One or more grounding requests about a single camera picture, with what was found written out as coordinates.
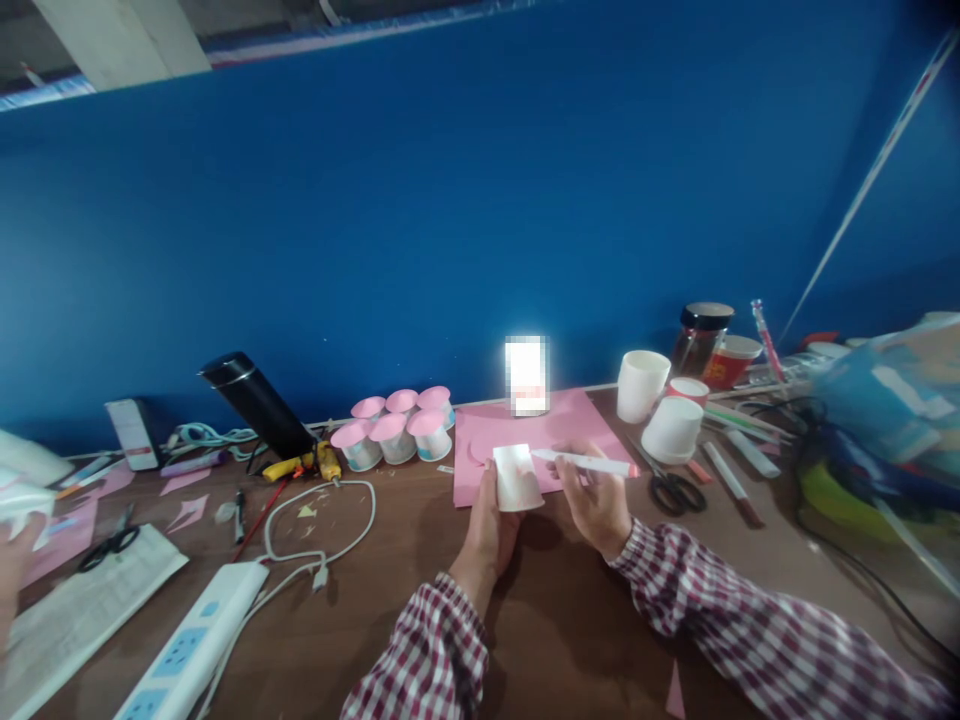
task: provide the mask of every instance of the black thermos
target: black thermos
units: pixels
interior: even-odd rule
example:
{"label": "black thermos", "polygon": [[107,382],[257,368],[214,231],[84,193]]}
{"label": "black thermos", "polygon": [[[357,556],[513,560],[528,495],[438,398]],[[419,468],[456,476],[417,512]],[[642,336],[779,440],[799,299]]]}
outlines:
{"label": "black thermos", "polygon": [[313,450],[310,433],[245,353],[232,352],[212,360],[199,375],[226,398],[281,460]]}

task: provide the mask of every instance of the ceiling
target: ceiling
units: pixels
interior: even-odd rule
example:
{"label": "ceiling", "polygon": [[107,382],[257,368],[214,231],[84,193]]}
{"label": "ceiling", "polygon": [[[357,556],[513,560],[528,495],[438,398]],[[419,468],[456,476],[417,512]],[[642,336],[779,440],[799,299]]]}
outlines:
{"label": "ceiling", "polygon": [[[479,1],[329,0],[329,4],[344,22],[362,23]],[[180,0],[180,5],[201,43],[329,26],[318,0]],[[0,93],[30,87],[21,61],[45,80],[78,72],[33,0],[0,0]]]}

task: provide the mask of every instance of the person's left hand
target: person's left hand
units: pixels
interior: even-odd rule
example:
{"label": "person's left hand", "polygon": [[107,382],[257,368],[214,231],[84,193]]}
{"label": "person's left hand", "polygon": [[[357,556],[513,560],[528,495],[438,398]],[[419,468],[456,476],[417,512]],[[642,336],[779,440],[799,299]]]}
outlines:
{"label": "person's left hand", "polygon": [[450,566],[456,580],[482,617],[493,586],[510,564],[520,523],[526,513],[501,513],[497,505],[497,465],[487,460],[470,525],[460,554]]}

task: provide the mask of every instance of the ceiling beam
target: ceiling beam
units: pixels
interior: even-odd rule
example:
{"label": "ceiling beam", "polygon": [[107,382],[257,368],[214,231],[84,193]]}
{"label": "ceiling beam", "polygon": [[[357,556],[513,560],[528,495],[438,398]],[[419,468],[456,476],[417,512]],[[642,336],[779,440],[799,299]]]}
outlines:
{"label": "ceiling beam", "polygon": [[35,0],[98,90],[210,70],[177,0]]}

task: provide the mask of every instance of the red cup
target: red cup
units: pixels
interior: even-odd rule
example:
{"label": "red cup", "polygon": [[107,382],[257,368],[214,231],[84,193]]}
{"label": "red cup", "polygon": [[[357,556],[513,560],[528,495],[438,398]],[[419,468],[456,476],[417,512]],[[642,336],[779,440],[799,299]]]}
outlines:
{"label": "red cup", "polygon": [[709,394],[710,388],[693,378],[674,378],[667,384],[667,397],[685,397],[703,408]]}
{"label": "red cup", "polygon": [[703,381],[714,390],[729,390],[762,352],[763,345],[753,338],[727,335],[710,359]]}

